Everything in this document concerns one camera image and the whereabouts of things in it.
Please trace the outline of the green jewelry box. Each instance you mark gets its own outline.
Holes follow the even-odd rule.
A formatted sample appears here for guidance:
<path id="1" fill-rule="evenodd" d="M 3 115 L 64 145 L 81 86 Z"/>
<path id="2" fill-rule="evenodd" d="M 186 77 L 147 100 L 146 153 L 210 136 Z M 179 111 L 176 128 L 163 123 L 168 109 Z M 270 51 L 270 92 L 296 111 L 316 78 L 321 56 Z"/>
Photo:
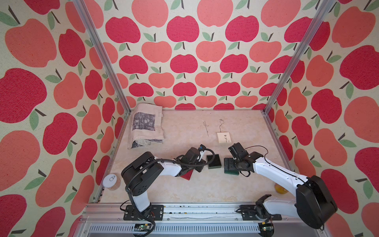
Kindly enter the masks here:
<path id="1" fill-rule="evenodd" d="M 239 170 L 235 166 L 233 158 L 224 158 L 224 173 L 229 175 L 239 175 Z"/>

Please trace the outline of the red jewelry box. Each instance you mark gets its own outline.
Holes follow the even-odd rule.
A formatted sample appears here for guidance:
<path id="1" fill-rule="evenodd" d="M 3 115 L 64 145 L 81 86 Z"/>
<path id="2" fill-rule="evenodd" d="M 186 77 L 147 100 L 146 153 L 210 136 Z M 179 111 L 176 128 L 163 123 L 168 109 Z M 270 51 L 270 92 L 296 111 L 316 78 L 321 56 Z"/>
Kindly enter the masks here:
<path id="1" fill-rule="evenodd" d="M 181 178 L 183 178 L 185 180 L 190 180 L 191 176 L 192 176 L 192 173 L 193 173 L 193 170 L 190 170 L 186 174 L 184 174 L 183 176 L 181 176 Z"/>

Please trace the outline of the green jewelry box base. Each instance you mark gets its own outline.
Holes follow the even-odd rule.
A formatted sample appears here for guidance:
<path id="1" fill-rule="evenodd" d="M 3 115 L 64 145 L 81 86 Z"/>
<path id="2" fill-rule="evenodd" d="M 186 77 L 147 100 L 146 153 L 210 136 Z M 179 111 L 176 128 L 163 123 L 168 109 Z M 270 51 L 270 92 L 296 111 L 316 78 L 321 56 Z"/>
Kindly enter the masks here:
<path id="1" fill-rule="evenodd" d="M 212 160 L 212 157 L 213 155 L 207 155 L 207 161 L 210 162 Z M 220 160 L 220 157 L 218 154 L 215 155 L 213 161 L 208 164 L 208 169 L 217 169 L 217 168 L 221 168 L 222 167 L 222 164 L 221 164 L 221 160 Z"/>

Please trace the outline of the cream lift-off box lid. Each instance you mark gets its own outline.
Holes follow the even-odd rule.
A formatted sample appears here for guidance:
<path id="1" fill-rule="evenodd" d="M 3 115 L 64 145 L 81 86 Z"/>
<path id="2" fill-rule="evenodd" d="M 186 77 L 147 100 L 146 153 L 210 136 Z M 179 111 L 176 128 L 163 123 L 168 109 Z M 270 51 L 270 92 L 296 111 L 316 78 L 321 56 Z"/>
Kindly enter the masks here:
<path id="1" fill-rule="evenodd" d="M 229 132 L 217 132 L 217 140 L 219 144 L 231 144 L 232 139 Z"/>

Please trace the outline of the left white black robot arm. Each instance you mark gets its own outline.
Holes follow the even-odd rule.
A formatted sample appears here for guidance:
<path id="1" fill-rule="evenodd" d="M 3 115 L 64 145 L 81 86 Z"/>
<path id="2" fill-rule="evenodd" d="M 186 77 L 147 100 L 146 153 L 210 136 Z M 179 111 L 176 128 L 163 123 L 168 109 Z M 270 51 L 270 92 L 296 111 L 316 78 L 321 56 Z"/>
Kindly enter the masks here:
<path id="1" fill-rule="evenodd" d="M 121 172 L 132 205 L 142 214 L 147 215 L 151 209 L 151 202 L 147 190 L 159 176 L 182 177 L 193 170 L 201 172 L 208 165 L 203 159 L 205 152 L 211 153 L 210 161 L 215 154 L 204 145 L 199 148 L 190 148 L 185 155 L 173 160 L 155 157 L 151 152 L 145 152 Z"/>

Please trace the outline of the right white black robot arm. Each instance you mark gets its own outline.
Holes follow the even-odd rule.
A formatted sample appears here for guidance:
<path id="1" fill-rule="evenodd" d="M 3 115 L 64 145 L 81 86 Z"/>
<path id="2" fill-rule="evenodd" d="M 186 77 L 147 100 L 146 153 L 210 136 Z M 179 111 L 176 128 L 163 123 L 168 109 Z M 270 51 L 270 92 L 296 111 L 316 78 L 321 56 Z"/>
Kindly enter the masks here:
<path id="1" fill-rule="evenodd" d="M 262 175 L 295 197 L 284 200 L 272 195 L 262 196 L 251 211 L 257 219 L 267 220 L 273 215 L 292 216 L 300 218 L 313 229 L 321 229 L 337 212 L 337 204 L 320 177 L 297 174 L 271 162 L 260 153 L 248 153 L 240 143 L 230 146 L 229 151 L 239 172 Z"/>

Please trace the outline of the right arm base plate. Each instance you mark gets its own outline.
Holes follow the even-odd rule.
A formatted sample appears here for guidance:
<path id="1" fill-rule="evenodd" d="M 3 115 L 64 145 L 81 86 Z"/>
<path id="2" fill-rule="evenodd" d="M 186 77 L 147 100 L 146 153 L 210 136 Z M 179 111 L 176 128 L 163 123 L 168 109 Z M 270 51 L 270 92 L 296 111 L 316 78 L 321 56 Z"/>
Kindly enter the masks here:
<path id="1" fill-rule="evenodd" d="M 236 213 L 241 214 L 244 221 L 281 221 L 280 214 L 269 214 L 262 205 L 241 205 Z"/>

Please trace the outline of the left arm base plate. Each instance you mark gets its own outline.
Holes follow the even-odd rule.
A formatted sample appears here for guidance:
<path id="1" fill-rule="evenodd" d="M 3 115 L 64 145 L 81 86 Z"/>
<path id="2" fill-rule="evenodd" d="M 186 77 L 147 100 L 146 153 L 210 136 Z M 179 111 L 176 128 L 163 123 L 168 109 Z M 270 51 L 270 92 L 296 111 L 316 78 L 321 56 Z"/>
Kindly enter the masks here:
<path id="1" fill-rule="evenodd" d="M 126 211 L 124 212 L 123 220 L 125 221 L 140 221 L 143 220 L 138 213 L 137 209 L 133 205 L 127 205 Z M 146 210 L 140 211 L 141 214 L 154 221 L 163 220 L 164 205 L 150 205 Z"/>

